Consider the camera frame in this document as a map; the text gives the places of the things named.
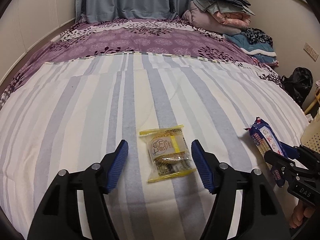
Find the black bag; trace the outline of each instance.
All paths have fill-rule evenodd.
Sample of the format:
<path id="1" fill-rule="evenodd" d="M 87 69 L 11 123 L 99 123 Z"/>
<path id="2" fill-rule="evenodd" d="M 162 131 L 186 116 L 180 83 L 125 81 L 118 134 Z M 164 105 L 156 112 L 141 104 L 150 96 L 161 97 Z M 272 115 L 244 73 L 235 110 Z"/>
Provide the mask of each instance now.
<path id="1" fill-rule="evenodd" d="M 281 83 L 284 90 L 302 107 L 304 100 L 311 91 L 313 77 L 311 71 L 307 68 L 297 67 L 289 78 L 282 76 Z"/>

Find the purple floral bedspread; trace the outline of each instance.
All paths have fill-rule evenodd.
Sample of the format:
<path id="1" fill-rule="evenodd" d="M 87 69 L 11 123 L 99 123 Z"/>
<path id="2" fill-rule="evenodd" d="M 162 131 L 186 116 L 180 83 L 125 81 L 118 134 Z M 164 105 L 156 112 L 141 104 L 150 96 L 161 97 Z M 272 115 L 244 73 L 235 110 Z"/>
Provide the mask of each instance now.
<path id="1" fill-rule="evenodd" d="M 12 79 L 1 96 L 0 109 L 10 94 L 24 85 L 44 62 L 63 62 L 101 53 L 140 51 L 200 56 L 232 63 L 246 62 L 264 68 L 270 74 L 261 77 L 281 85 L 278 75 L 257 62 L 221 35 L 197 29 L 177 20 L 126 20 L 88 24 L 83 19 L 56 42 L 49 42 L 36 52 Z"/>

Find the plastic basket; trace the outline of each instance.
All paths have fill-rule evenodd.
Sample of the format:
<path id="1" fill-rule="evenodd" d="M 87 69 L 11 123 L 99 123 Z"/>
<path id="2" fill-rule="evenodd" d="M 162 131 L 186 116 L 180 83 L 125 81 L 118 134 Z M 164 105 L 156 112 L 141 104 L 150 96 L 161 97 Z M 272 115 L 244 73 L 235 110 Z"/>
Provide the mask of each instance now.
<path id="1" fill-rule="evenodd" d="M 320 113 L 311 121 L 301 136 L 301 144 L 320 153 Z"/>

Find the blue biscuit package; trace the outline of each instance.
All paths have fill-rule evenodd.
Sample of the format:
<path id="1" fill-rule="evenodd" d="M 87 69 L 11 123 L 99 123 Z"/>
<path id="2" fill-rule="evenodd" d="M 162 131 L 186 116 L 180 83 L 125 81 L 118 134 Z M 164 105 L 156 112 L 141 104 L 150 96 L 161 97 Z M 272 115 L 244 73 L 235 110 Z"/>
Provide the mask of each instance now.
<path id="1" fill-rule="evenodd" d="M 272 150 L 288 158 L 285 150 L 283 149 L 280 141 L 277 139 L 270 125 L 267 122 L 263 121 L 260 117 L 257 117 L 254 124 L 246 130 L 249 130 L 249 134 L 254 140 L 262 156 L 264 156 L 267 151 Z M 285 183 L 285 180 L 280 176 L 281 171 L 277 170 L 275 167 L 272 167 L 268 163 L 267 165 L 270 168 L 270 171 L 277 185 L 279 187 L 282 187 Z"/>

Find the bed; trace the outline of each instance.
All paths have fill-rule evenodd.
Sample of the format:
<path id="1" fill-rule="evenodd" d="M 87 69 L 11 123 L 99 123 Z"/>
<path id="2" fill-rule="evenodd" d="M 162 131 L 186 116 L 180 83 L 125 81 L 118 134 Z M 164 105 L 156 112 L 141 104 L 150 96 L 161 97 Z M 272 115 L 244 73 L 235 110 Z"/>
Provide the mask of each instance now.
<path id="1" fill-rule="evenodd" d="M 1 100 L 0 206 L 25 239 L 57 172 L 86 169 L 121 139 L 128 160 L 106 196 L 119 238 L 199 239 L 214 196 L 197 172 L 147 183 L 151 163 L 139 131 L 183 124 L 189 147 L 198 139 L 219 161 L 260 168 L 275 186 L 244 128 L 259 116 L 279 140 L 299 145 L 308 125 L 270 67 L 179 18 L 89 24 L 83 17 L 30 59 Z M 290 215 L 294 198 L 285 187 L 275 191 Z M 78 198 L 90 237 L 81 192 Z M 239 191 L 230 237 L 240 208 Z"/>

